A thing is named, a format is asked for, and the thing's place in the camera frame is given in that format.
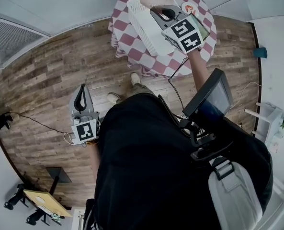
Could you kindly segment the round table with checkered cloth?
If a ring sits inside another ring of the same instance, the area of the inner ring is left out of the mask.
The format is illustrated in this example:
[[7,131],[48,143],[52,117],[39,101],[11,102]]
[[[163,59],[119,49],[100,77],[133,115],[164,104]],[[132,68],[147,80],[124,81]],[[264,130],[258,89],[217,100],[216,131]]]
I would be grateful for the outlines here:
[[[117,1],[108,26],[108,29],[112,32],[111,45],[116,48],[116,56],[119,58],[127,56],[128,67],[137,70],[142,76],[159,74],[169,77],[176,72],[177,68],[180,68],[177,75],[191,74],[189,62],[186,62],[184,66],[180,66],[186,55],[179,50],[165,56],[150,54],[143,40],[129,21],[128,1]],[[202,59],[208,61],[213,55],[216,45],[216,25],[210,10],[203,0],[175,1],[178,5],[189,3],[197,6],[199,11],[198,19],[210,33],[200,49]]]

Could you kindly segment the white perforated plastic basket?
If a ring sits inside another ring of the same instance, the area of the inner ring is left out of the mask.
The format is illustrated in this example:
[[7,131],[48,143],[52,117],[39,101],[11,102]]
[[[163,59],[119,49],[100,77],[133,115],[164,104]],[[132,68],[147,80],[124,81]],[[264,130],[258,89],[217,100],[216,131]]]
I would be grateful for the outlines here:
[[150,9],[140,0],[129,0],[127,3],[129,21],[151,56],[165,56],[175,51],[161,34],[162,29],[150,14]]

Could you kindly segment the person's right beige shoe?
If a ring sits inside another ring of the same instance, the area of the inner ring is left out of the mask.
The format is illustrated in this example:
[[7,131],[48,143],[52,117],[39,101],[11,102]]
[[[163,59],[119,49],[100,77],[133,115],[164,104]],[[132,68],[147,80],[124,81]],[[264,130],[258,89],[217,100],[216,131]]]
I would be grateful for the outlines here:
[[141,79],[139,75],[135,72],[132,72],[130,74],[130,80],[131,80],[132,85],[141,84]]

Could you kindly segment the person's khaki trousers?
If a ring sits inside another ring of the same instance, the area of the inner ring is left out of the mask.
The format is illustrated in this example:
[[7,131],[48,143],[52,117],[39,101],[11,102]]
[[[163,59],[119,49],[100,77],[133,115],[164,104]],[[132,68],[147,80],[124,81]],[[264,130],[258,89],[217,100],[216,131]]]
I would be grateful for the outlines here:
[[140,84],[140,83],[137,83],[137,84],[134,84],[130,89],[129,91],[124,95],[124,97],[119,97],[117,100],[116,100],[116,104],[119,104],[121,103],[123,100],[133,96],[133,95],[136,95],[136,94],[140,94],[140,93],[148,93],[148,94],[152,94],[154,95],[153,91],[151,91],[148,87],[146,87],[145,85],[143,84]]

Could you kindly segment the person's left forearm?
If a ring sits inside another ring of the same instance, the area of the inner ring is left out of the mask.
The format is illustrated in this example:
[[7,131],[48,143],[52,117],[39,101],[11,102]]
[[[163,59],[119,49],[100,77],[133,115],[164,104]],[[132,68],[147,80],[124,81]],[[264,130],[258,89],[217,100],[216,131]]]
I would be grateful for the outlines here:
[[97,180],[97,175],[98,175],[98,169],[100,165],[100,153],[99,153],[99,147],[98,143],[91,142],[87,143],[87,149],[90,154],[90,162],[91,162],[91,168],[94,176],[94,180]]

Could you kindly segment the pink translucent cup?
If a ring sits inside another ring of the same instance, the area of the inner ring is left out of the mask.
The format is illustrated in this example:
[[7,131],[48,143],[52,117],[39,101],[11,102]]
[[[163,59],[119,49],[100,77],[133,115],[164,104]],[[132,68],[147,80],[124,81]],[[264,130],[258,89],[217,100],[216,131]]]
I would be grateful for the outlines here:
[[140,3],[150,10],[162,13],[165,5],[173,5],[174,0],[140,0]]

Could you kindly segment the teal waste bin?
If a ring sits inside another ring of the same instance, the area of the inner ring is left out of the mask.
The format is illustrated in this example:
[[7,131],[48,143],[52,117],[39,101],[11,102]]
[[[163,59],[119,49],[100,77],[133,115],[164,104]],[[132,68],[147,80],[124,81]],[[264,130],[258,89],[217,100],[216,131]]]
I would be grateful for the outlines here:
[[265,47],[255,48],[253,50],[253,56],[256,58],[267,58],[268,57],[267,49]]

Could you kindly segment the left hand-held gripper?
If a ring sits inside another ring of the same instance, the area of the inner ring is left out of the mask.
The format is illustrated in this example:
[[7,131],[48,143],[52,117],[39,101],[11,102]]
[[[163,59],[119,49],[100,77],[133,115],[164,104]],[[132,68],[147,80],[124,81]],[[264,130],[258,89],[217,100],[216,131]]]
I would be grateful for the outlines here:
[[99,112],[94,112],[93,103],[88,87],[80,85],[73,93],[69,101],[69,109],[73,125],[73,144],[78,145],[87,141],[95,140],[99,137]]

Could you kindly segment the person's black shirt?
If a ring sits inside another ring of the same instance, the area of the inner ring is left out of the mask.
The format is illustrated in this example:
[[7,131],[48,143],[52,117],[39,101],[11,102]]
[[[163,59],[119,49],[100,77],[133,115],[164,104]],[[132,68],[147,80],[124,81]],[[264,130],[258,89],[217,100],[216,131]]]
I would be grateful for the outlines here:
[[208,178],[163,103],[140,93],[114,105],[99,132],[93,207],[100,230],[221,230]]

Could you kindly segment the black desk base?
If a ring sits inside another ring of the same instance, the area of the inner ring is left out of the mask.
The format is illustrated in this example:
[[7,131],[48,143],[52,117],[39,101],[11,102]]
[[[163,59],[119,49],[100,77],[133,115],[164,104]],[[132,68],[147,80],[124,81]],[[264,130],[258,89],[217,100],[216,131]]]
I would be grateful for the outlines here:
[[53,195],[58,183],[69,184],[72,183],[69,176],[62,167],[46,167],[47,172],[53,179],[52,186],[49,190],[50,195]]

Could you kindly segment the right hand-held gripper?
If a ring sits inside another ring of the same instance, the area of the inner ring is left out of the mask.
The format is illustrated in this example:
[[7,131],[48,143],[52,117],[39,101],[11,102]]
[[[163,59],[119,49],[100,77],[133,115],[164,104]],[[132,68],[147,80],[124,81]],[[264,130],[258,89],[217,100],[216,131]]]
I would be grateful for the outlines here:
[[193,14],[188,15],[175,5],[154,6],[150,14],[163,30],[161,34],[183,53],[203,45],[204,39]]

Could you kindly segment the person's right forearm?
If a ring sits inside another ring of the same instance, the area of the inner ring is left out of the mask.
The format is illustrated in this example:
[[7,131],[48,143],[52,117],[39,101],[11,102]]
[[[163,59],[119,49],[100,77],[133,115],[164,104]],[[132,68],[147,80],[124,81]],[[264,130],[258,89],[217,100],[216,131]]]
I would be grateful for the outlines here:
[[192,75],[197,92],[200,91],[202,86],[206,83],[210,76],[210,72],[206,67],[206,61],[204,61],[197,49],[192,50],[187,54],[189,59]]

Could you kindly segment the white plate with orange food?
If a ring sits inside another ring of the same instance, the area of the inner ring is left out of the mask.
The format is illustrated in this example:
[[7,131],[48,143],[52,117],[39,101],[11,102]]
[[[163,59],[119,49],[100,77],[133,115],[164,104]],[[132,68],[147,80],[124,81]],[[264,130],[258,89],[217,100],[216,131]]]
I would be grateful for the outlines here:
[[182,5],[181,5],[181,9],[186,14],[192,14],[196,18],[199,17],[198,5],[195,2],[183,2]]

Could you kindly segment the person's left beige shoe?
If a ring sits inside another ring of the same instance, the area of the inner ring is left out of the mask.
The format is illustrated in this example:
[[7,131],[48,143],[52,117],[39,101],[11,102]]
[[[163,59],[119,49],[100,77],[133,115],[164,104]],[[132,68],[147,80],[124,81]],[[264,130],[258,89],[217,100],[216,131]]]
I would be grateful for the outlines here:
[[122,101],[121,97],[113,92],[107,94],[107,99],[112,104],[119,104]]

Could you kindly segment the black chest-mounted monitor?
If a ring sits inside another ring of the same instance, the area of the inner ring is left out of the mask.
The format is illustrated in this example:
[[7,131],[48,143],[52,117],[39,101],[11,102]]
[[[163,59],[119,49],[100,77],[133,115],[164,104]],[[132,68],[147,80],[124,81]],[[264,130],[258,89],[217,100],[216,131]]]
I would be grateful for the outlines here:
[[204,129],[216,127],[233,104],[230,86],[224,71],[216,68],[185,106],[183,113]]

